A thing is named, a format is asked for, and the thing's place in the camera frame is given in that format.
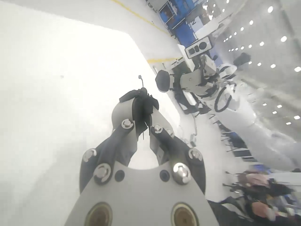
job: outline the black cable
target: black cable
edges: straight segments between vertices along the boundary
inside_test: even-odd
[[[216,97],[216,99],[215,99],[215,102],[214,102],[214,110],[216,111],[216,112],[223,112],[225,109],[227,109],[228,108],[228,106],[229,106],[229,104],[230,104],[230,101],[231,101],[231,99],[232,99],[232,96],[230,96],[229,97],[229,99],[228,99],[228,101],[226,102],[226,105],[223,107],[223,108],[221,108],[221,109],[217,109],[217,104],[218,104],[218,101],[219,101],[219,98],[221,97],[221,95],[222,95],[222,93],[224,92],[224,90],[226,89],[227,87],[225,86],[225,87],[223,87],[222,89],[221,89],[221,91],[219,92],[219,94],[217,95],[217,97]]]

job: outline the factory floor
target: factory floor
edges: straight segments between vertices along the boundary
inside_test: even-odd
[[[141,87],[138,74],[168,120],[180,123],[176,134],[189,139],[194,133],[192,116],[156,90],[148,63],[181,54],[144,0],[0,1],[8,12],[0,24],[6,47],[1,59],[7,61],[0,75],[1,225],[38,225],[41,220],[63,225],[78,197],[81,155],[110,135],[115,102],[120,93]],[[10,27],[4,27],[8,21]],[[81,30],[82,38],[75,39],[72,30]],[[52,48],[46,36],[57,37],[51,38]],[[226,152],[214,118],[208,118],[196,119],[196,145],[205,161],[205,196],[218,201],[229,195],[222,186],[231,182],[225,171],[242,172],[248,164]],[[156,165],[148,145],[140,143],[129,166]]]

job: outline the person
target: person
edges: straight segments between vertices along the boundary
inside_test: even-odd
[[[260,201],[253,201],[246,204],[245,210],[251,219],[249,220],[224,207],[222,204],[226,203],[225,201],[230,201],[230,199],[227,198],[221,202],[208,200],[220,226],[297,226],[301,223],[301,217],[299,215],[293,217],[281,216]]]
[[[245,210],[251,219],[263,225],[297,226],[301,223],[301,217],[299,215],[280,215],[278,212],[275,212],[272,208],[270,208],[267,204],[264,204],[260,201],[251,203],[247,202],[245,205]]]

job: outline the screw head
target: screw head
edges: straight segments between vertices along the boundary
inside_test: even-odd
[[[163,131],[163,129],[159,124],[156,124],[154,128],[155,128],[155,133],[161,133]]]
[[[111,174],[111,167],[107,163],[102,163],[94,170],[93,175],[101,183],[105,182]]]
[[[188,168],[183,163],[176,163],[173,167],[173,171],[176,173],[176,175],[182,179],[182,182],[184,184],[187,184],[191,180],[191,173]]]
[[[96,156],[97,152],[94,148],[88,149],[83,155],[83,161],[88,162],[92,156]]]
[[[129,129],[133,126],[134,124],[131,123],[131,121],[129,119],[125,119],[122,121],[121,126],[123,128]]]
[[[170,135],[170,136],[173,136],[173,132],[168,128],[166,129],[166,132]]]
[[[200,161],[203,160],[202,154],[196,148],[190,148],[188,155],[189,155],[189,158],[191,158],[191,159],[198,159]]]

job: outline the white robot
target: white robot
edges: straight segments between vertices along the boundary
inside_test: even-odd
[[[267,167],[283,171],[300,168],[301,144],[285,134],[267,129],[249,102],[235,92],[236,83],[232,78],[237,67],[222,64],[217,68],[203,53],[200,51],[192,57],[195,68],[190,73],[176,75],[159,71],[156,77],[158,89],[162,92],[183,90],[197,95],[225,127],[244,140],[253,157]]]

